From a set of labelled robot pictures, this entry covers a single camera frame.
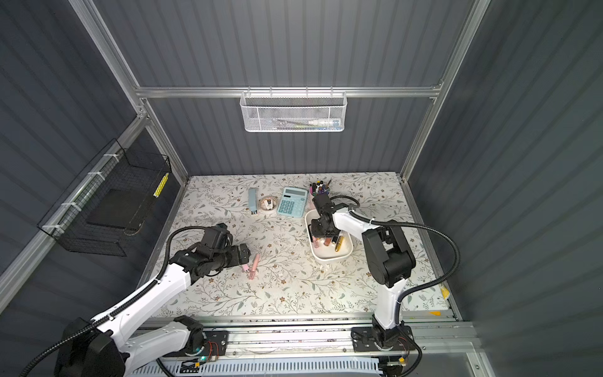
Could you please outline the gold lipstick tube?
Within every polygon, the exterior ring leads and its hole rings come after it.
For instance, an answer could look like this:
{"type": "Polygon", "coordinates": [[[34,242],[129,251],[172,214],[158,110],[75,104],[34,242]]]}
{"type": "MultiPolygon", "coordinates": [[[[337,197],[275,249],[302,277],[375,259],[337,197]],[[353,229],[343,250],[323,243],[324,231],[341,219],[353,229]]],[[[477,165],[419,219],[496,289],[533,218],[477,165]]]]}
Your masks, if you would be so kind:
{"type": "Polygon", "coordinates": [[[342,249],[343,241],[345,240],[344,236],[340,236],[335,245],[335,252],[338,253],[342,249]]]}

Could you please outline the white storage box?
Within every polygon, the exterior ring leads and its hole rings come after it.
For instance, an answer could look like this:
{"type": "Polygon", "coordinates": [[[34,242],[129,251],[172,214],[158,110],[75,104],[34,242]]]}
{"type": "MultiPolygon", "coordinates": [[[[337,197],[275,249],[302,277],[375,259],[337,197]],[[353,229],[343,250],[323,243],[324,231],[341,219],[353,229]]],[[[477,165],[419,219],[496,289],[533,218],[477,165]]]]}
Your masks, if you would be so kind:
{"type": "Polygon", "coordinates": [[[310,249],[310,253],[311,253],[312,257],[314,257],[314,259],[317,262],[319,262],[320,264],[330,264],[330,263],[334,263],[334,262],[341,262],[342,260],[350,257],[351,254],[353,253],[354,243],[353,243],[352,237],[350,236],[350,234],[348,234],[348,232],[340,232],[337,239],[333,238],[328,247],[323,246],[324,238],[320,238],[321,245],[319,248],[315,249],[313,247],[312,241],[313,241],[314,237],[312,237],[310,235],[310,232],[308,230],[308,225],[310,224],[310,222],[313,219],[317,219],[317,218],[319,218],[319,215],[316,210],[310,210],[304,216],[304,221],[306,224],[306,233],[307,233],[306,238],[309,241],[309,249],[310,249]],[[335,245],[340,236],[344,236],[345,240],[343,241],[341,251],[336,253],[335,245]]]}

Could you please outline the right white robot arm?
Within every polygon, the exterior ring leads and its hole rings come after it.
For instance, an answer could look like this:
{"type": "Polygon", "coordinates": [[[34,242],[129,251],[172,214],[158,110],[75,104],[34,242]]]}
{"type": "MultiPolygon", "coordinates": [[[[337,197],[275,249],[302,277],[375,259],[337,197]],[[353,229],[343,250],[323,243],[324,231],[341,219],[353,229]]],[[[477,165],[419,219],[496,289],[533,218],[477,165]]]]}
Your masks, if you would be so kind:
{"type": "Polygon", "coordinates": [[[389,349],[403,335],[401,295],[416,267],[416,258],[400,226],[359,215],[355,212],[357,200],[335,204],[335,199],[325,193],[312,198],[318,218],[309,225],[310,235],[328,239],[347,232],[362,241],[369,273],[379,284],[372,338],[378,348],[389,349]]]}

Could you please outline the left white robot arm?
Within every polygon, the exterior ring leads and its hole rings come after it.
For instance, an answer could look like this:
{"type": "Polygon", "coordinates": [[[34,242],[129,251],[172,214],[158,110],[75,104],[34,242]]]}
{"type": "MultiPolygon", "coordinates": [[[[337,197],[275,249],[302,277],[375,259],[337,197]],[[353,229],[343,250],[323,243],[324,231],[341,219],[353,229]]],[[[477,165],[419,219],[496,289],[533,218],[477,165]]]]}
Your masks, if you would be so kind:
{"type": "Polygon", "coordinates": [[[248,264],[251,251],[235,245],[224,223],[202,227],[200,242],[172,254],[166,251],[157,276],[92,320],[74,320],[64,330],[54,367],[56,376],[126,376],[171,353],[203,362],[224,346],[212,341],[197,320],[181,315],[157,330],[136,331],[171,299],[196,281],[248,264]]]}

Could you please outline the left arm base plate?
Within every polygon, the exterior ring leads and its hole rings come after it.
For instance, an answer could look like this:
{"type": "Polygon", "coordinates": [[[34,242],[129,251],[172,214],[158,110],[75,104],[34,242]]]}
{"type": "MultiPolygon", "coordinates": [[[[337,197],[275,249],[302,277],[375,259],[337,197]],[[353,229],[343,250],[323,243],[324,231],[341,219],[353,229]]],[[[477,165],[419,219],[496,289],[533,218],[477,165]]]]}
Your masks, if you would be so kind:
{"type": "Polygon", "coordinates": [[[229,344],[228,331],[198,331],[191,334],[185,355],[209,360],[225,356],[229,344]]]}

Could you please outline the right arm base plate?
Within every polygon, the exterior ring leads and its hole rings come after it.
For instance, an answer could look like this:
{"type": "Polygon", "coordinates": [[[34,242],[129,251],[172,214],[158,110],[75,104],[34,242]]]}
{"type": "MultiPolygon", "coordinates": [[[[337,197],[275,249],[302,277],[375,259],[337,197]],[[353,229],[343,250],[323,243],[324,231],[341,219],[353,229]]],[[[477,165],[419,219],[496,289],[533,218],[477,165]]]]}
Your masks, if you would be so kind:
{"type": "Polygon", "coordinates": [[[381,330],[379,326],[354,327],[350,330],[353,350],[357,353],[397,351],[408,353],[416,349],[411,328],[399,325],[381,330]]]}

